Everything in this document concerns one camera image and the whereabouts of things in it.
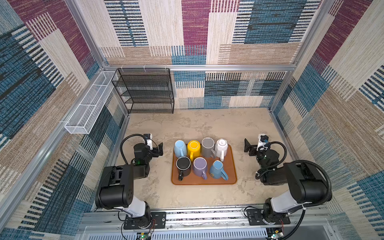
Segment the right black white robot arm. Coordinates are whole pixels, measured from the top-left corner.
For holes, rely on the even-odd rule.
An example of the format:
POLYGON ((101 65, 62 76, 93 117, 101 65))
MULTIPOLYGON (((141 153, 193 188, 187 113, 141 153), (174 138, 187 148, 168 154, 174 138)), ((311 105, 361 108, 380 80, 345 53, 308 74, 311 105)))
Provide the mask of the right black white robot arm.
POLYGON ((332 197, 332 183, 326 171, 318 164, 307 160, 285 162, 286 146, 278 141, 269 141, 260 135, 257 145, 244 140, 244 151, 255 156, 260 169, 255 178, 265 186, 288 184, 288 191, 278 197, 268 198, 262 209, 248 206, 244 216, 250 225, 288 224, 288 215, 300 209, 315 207, 329 202, 332 197))

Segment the grey mug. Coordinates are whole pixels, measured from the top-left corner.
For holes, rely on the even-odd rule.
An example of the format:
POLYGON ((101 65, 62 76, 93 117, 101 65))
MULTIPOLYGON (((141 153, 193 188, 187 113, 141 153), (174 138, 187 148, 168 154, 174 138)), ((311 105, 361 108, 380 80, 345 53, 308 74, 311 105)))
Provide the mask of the grey mug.
POLYGON ((201 142, 201 153, 204 158, 215 158, 215 141, 212 138, 204 138, 201 142))

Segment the teal blue mug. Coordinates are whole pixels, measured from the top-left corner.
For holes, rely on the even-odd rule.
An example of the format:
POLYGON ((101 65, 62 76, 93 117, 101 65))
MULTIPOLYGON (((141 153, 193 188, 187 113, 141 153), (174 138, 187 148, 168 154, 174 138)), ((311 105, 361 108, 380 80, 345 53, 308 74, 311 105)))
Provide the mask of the teal blue mug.
POLYGON ((224 164, 219 160, 213 162, 210 168, 210 175, 214 179, 224 179, 225 181, 229 180, 229 176, 224 170, 224 164))

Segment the aluminium front rail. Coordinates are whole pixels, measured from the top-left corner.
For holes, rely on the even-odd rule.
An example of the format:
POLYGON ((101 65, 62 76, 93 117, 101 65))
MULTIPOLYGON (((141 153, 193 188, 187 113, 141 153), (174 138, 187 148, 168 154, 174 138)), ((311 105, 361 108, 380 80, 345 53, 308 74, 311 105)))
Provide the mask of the aluminium front rail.
POLYGON ((294 227, 292 240, 339 240, 337 227, 324 206, 309 208, 302 222, 301 211, 289 214, 289 225, 250 226, 244 216, 248 206, 154 209, 166 212, 164 229, 124 230, 118 211, 85 213, 76 232, 77 240, 279 240, 294 227))

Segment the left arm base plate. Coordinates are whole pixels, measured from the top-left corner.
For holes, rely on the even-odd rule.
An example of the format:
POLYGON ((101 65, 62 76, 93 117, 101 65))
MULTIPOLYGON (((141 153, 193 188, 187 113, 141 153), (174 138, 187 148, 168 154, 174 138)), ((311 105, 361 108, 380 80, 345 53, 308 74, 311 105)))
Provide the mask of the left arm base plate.
POLYGON ((149 229, 164 229, 166 225, 166 212, 151 212, 142 217, 131 218, 128 215, 125 217, 123 224, 124 230, 149 230, 149 229))

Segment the white mug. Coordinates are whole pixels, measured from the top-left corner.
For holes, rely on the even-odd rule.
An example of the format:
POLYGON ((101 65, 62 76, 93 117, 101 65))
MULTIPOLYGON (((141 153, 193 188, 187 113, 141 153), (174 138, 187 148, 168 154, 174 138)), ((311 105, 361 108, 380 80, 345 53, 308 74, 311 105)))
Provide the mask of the white mug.
POLYGON ((224 161, 224 158, 228 151, 228 142, 225 139, 219 139, 215 145, 215 156, 219 158, 221 162, 224 161))

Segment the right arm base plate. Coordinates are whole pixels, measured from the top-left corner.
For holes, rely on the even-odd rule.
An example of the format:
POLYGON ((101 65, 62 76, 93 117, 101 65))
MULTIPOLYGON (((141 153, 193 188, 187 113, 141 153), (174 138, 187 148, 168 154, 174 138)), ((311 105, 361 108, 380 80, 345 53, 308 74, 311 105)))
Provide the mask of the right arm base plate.
POLYGON ((246 218, 250 226, 262 225, 289 225, 291 223, 288 214, 275 214, 272 213, 268 217, 264 217, 263 210, 257 208, 250 208, 245 210, 246 218))

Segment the black mug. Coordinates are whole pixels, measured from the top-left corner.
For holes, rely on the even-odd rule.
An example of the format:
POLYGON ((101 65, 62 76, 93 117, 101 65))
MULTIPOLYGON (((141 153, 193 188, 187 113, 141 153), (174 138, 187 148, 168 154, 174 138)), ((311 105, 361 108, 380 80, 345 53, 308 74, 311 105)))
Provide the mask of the black mug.
POLYGON ((180 157, 176 161, 178 169, 178 180, 182 181, 185 177, 189 176, 192 170, 192 162, 188 157, 180 157))

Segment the yellow mug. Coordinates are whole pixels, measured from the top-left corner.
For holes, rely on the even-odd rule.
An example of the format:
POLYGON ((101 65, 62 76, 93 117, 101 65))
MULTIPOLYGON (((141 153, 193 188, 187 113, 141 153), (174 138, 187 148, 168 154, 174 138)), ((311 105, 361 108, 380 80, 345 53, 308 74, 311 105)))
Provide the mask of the yellow mug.
POLYGON ((187 156, 191 162, 193 162, 196 158, 201 156, 201 144, 196 140, 192 140, 187 145, 187 151, 187 156))

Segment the lavender mug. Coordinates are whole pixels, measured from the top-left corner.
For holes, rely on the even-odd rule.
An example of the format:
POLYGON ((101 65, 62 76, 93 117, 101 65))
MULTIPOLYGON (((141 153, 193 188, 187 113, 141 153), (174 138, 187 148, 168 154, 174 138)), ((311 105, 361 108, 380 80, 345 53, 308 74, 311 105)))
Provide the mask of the lavender mug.
POLYGON ((208 165, 206 159, 203 157, 198 157, 194 160, 193 171, 197 177, 202 178, 203 180, 207 180, 207 169, 208 165))

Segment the light blue mug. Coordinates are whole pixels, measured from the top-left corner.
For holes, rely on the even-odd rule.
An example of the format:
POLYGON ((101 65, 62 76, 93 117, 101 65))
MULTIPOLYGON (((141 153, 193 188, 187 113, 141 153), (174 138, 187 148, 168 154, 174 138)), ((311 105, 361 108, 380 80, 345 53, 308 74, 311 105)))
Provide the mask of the light blue mug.
POLYGON ((187 151, 187 145, 182 140, 177 140, 174 145, 174 153, 177 158, 180 157, 187 157, 188 151, 187 151))

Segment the white mesh wall basket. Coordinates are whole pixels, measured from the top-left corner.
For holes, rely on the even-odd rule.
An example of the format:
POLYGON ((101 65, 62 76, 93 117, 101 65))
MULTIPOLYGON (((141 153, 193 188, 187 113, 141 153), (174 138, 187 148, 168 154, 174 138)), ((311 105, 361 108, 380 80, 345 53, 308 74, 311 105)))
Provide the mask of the white mesh wall basket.
POLYGON ((115 73, 101 72, 65 125, 69 134, 88 135, 113 90, 115 73))

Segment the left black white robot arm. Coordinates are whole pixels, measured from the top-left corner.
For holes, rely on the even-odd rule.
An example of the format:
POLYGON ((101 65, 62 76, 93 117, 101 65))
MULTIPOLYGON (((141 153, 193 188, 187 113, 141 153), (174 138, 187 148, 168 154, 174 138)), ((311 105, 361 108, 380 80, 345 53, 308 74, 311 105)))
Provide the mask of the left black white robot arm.
POLYGON ((147 178, 150 161, 163 155, 163 143, 150 149, 144 143, 134 146, 135 158, 130 164, 105 167, 97 189, 95 204, 98 209, 118 210, 126 214, 126 222, 141 229, 155 227, 156 219, 147 202, 134 196, 134 180, 147 178))

